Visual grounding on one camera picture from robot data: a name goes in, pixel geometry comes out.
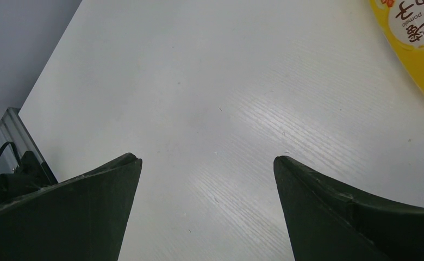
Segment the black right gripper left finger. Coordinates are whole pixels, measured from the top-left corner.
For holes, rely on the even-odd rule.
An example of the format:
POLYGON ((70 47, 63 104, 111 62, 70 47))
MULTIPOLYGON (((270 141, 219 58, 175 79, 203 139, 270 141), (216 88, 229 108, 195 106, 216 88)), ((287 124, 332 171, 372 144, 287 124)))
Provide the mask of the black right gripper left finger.
POLYGON ((0 204, 0 260, 117 260, 141 170, 126 153, 0 204))

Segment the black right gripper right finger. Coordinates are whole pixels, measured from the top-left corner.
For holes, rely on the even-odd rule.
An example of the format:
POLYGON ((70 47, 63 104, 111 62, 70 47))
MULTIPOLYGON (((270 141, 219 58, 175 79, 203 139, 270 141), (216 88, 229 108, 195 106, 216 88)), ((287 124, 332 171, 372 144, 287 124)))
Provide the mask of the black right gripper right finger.
POLYGON ((330 178, 288 156, 273 171, 296 260, 424 260, 424 208, 330 178))

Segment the yellow juice bottle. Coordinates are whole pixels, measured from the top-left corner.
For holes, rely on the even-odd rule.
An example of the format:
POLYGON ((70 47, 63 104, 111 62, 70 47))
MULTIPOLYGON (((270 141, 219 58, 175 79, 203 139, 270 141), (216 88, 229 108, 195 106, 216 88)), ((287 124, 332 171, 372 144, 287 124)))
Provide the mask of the yellow juice bottle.
POLYGON ((377 22, 424 95, 424 0, 370 1, 377 22))

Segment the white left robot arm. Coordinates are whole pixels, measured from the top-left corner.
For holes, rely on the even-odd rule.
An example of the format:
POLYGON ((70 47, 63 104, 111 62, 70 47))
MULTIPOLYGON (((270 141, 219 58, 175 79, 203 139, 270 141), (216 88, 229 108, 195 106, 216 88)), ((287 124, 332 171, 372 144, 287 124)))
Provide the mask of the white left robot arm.
POLYGON ((0 174, 0 204, 58 183, 47 163, 39 162, 32 151, 26 151, 20 156, 12 141, 7 141, 0 147, 0 159, 8 146, 12 149, 17 167, 12 173, 0 174))

